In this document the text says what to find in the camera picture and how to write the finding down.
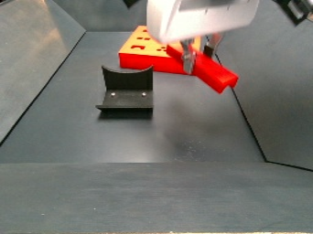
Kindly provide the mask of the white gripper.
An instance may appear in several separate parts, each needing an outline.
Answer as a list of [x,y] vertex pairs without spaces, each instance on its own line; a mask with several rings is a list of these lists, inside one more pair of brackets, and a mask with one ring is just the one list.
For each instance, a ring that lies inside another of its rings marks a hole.
[[148,0],[147,28],[160,43],[179,41],[183,70],[192,73],[195,52],[192,37],[214,33],[203,53],[211,58],[222,41],[223,32],[250,24],[259,0]]

